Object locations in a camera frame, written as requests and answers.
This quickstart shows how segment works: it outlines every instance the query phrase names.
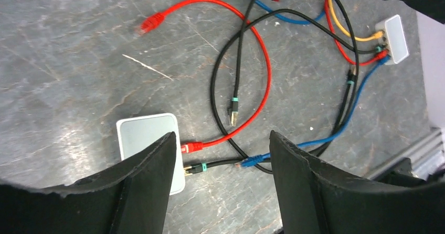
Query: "gray floor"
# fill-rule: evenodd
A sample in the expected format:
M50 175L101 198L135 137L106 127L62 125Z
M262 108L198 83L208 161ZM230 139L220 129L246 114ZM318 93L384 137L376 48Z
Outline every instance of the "gray floor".
M0 0L1 178L45 187L109 167L119 161L115 123L132 116L171 112L183 141L219 137L209 108L210 72L240 20L219 6L196 4L171 14L143 37L134 33L143 16L179 1ZM248 4L225 1L242 11ZM322 0L265 1L310 16L322 6ZM402 64L381 68L372 77L350 127L323 156L361 175L428 131L425 92L415 12L398 1L342 1L361 36L371 34L376 22L400 14L411 52ZM252 17L263 13L256 7ZM253 155L268 151L270 130L296 143L328 135L348 68L332 39L314 27L276 19L257 29L272 58L271 96L235 140ZM256 109L266 81L255 39L248 34L245 41L242 121ZM218 75L221 114L232 92L235 52L236 46ZM235 156L225 143L184 159ZM186 182L185 190L170 199L165 233L272 233L281 226L270 175L224 166Z

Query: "metal connector tip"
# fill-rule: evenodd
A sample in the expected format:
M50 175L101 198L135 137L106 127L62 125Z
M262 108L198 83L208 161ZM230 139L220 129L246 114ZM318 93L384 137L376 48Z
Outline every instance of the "metal connector tip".
M231 112L230 113L230 125L236 126L238 121L238 112Z

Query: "red cable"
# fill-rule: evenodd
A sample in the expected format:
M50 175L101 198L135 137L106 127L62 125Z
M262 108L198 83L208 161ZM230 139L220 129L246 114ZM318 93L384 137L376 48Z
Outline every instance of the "red cable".
M209 2L209 3L214 3L220 6L223 6L227 9L229 9L230 11L234 12L238 17L240 17L241 19L244 19L244 15L237 10L236 8L234 8L233 6L220 1L220 0L185 0L183 2L180 2L172 7L170 7L169 9L161 12L161 13L157 13L149 18L147 18L141 25L141 31L142 33L146 33L156 27L159 26L159 24L161 24L161 22L164 20L165 16L171 14L172 12L186 6L192 3L200 3L200 2ZM252 123L252 121L258 116L258 114L260 114L261 110L263 109L264 105L266 104L267 98L269 96L269 91L270 91L270 85L271 85L271 80L272 80L272 67L270 65L270 60L269 60L269 54L267 53L267 49L266 46L264 45L263 40L261 39L260 34L257 32L257 30L254 27L250 28L253 32L253 34L255 35L255 37L258 40L258 43L261 46L261 50L264 53L264 58L266 60L266 66L267 66L267 85L266 85L266 91L264 92L264 97L261 100L260 105L258 106L257 110L255 111L255 113L243 124L241 125L239 128L237 128L236 130L234 130L233 132L227 134L226 136L218 139L218 140L214 140L214 141L210 141L210 142L206 142L206 143L202 143L202 142L191 142L191 143L187 143L184 145L181 145L181 151L183 153L192 153L195 151L199 151L202 150L204 147L210 147L210 146L214 146L217 145L219 143L222 143L230 138L232 138L233 136L235 136L236 134L238 134L239 132L241 132L244 128L246 128L250 123Z
M332 26L332 22L331 22L331 16L329 15L329 4L328 4L327 0L324 1L324 11L326 13L327 25L329 26L329 29L331 30L331 32L335 34L335 29L334 29L334 26ZM337 45L338 50L343 55L343 57L346 59L346 61L348 61L352 65L355 65L355 62L351 58L349 58L349 56L343 50L342 45L336 39L334 39L334 41L335 41L335 44ZM376 62L377 60L383 59L387 55L388 55L388 51L387 50L383 50L382 52L376 54L376 56L374 58L372 58L372 59L370 59L370 60L368 60L366 62L361 62L360 66L369 65L369 64L371 64L373 62Z

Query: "marble surface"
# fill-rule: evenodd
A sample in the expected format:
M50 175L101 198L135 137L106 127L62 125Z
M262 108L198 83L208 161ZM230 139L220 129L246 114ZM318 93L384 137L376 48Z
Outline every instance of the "marble surface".
M132 116L171 112L181 140L219 137L209 79L218 51L241 22L219 6L196 4L171 14L145 36L135 34L144 17L179 1L0 0L0 178L46 187L107 168L119 161L115 123ZM225 1L241 11L248 4ZM322 0L264 1L310 16L322 7ZM350 127L323 155L361 175L426 133L428 119L415 12L399 1L342 1L361 36L371 34L378 21L401 15L411 52L400 65L383 67L370 79ZM255 7L251 16L263 13ZM272 59L271 95L258 119L235 140L254 155L268 151L270 130L296 143L328 135L349 67L332 39L314 27L274 18L257 29ZM218 74L220 114L232 93L235 53L233 46ZM247 34L241 121L261 100L265 73L259 47ZM235 156L224 143L184 159ZM164 233L266 234L280 226L272 176L223 166L186 178L185 190L170 198Z

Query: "white scratch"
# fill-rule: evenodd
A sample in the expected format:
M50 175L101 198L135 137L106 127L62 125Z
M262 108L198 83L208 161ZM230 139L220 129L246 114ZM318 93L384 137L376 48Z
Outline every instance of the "white scratch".
M152 71L154 71L154 72L156 72L156 73L159 73L159 74L163 75L164 77L166 77L166 78L168 78L168 79L170 79L170 80L173 81L173 79L172 79L171 77L167 76L166 74L163 74L162 72L157 71L157 70L155 70L154 68L152 68L152 67L150 67L150 66L148 66L148 65L146 65L146 64L144 64L144 63L142 63L142 62L140 62L140 61L137 61L136 59L134 59L134 58L132 58L132 57L129 57L129 56L124 55L124 54L122 54L122 55L123 55L124 57L126 57L126 58L129 58L129 59L135 61L135 62L140 63L142 66L146 67L147 69L152 70Z

